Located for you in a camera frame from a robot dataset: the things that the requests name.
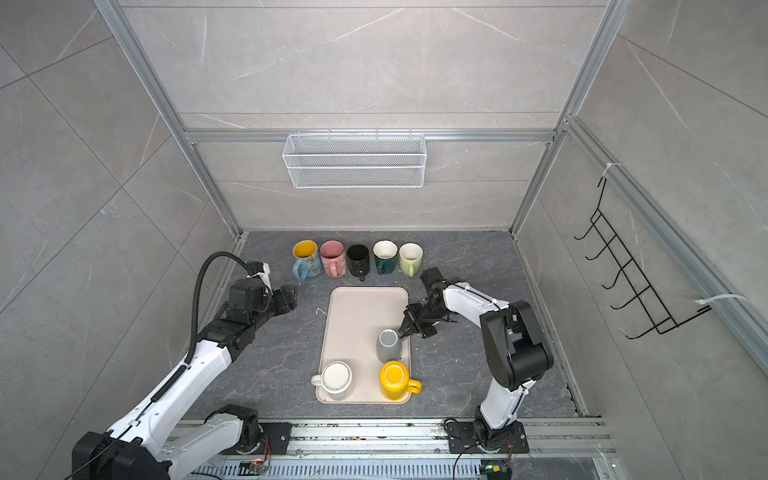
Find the grey mug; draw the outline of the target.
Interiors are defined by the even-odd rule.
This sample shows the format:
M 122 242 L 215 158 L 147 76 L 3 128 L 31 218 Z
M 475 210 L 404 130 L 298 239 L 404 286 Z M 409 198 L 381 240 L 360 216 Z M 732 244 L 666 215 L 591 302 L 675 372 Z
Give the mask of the grey mug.
M 397 331 L 384 329 L 376 343 L 376 356 L 382 364 L 399 361 L 402 357 L 402 340 Z

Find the blue mug yellow inside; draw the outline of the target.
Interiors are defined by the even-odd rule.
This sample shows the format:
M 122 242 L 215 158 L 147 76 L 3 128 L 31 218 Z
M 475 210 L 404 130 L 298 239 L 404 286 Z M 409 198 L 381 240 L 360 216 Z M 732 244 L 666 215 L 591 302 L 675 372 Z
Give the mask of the blue mug yellow inside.
M 302 240 L 296 243 L 292 253 L 295 258 L 292 272 L 297 281 L 302 282 L 323 272 L 319 248 L 314 241 Z

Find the pink patterned mug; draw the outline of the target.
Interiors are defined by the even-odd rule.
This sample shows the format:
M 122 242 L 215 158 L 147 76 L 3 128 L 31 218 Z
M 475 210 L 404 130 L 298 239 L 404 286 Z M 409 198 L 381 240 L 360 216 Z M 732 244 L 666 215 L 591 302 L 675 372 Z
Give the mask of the pink patterned mug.
M 322 265 L 327 276 L 343 277 L 347 272 L 344 245 L 338 240 L 324 242 L 319 250 Z

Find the light green mug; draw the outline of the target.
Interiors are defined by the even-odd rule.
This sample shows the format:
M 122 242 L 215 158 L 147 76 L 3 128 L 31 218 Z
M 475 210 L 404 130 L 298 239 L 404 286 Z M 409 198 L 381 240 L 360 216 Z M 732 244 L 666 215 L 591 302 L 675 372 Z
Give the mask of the light green mug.
M 405 243 L 398 250 L 398 260 L 401 272 L 415 277 L 422 265 L 423 249 L 416 243 Z

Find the dark green mug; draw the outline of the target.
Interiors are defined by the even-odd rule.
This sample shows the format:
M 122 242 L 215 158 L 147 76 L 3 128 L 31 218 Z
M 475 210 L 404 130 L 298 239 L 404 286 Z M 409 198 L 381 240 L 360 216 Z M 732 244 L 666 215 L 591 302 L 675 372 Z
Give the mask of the dark green mug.
M 380 240 L 373 246 L 375 267 L 378 275 L 391 274 L 397 266 L 398 246 L 390 240 Z

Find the black mug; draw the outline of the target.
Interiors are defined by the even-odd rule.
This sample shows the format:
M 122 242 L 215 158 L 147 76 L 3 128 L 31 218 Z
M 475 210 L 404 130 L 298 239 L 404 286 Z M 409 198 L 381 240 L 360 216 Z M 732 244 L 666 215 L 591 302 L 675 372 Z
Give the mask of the black mug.
M 347 268 L 359 281 L 364 281 L 370 272 L 370 251 L 363 244 L 354 244 L 347 248 Z

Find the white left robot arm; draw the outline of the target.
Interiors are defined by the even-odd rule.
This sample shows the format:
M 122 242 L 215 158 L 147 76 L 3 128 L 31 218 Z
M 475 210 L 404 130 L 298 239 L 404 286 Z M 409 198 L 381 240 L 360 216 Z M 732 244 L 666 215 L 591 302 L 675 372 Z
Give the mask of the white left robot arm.
M 227 258 L 246 272 L 229 289 L 229 298 L 205 326 L 199 324 L 205 273 L 214 260 Z M 179 421 L 243 353 L 268 320 L 297 306 L 297 288 L 272 287 L 268 264 L 246 262 L 218 251 L 203 263 L 195 282 L 190 343 L 186 356 L 136 407 L 103 433 L 88 432 L 73 447 L 73 479 L 183 479 L 220 452 L 246 454 L 267 448 L 256 410 L 229 404 L 176 440 Z

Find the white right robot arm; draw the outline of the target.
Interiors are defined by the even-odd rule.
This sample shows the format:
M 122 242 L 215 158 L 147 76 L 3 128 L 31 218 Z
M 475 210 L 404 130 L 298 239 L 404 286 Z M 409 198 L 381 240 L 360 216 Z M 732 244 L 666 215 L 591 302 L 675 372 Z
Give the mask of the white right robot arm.
M 438 322 L 451 322 L 454 315 L 478 326 L 493 381 L 476 409 L 469 446 L 491 451 L 519 440 L 523 400 L 554 364 L 533 307 L 496 299 L 458 278 L 447 280 L 436 267 L 424 270 L 420 280 L 427 297 L 407 305 L 398 336 L 429 338 Z

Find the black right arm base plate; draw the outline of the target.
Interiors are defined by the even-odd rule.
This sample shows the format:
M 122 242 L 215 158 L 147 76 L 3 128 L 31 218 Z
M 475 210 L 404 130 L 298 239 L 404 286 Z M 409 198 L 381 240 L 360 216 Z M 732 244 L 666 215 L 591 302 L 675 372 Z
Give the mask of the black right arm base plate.
M 519 421 L 493 430 L 481 420 L 458 421 L 448 418 L 442 422 L 442 426 L 451 453 L 527 454 L 530 451 L 524 426 Z

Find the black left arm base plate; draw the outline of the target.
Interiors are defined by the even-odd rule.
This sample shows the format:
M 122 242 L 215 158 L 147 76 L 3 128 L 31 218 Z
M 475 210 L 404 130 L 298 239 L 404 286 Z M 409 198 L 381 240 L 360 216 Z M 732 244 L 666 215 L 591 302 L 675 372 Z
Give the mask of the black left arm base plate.
M 288 422 L 267 422 L 244 426 L 240 443 L 235 450 L 240 455 L 285 455 L 293 425 Z

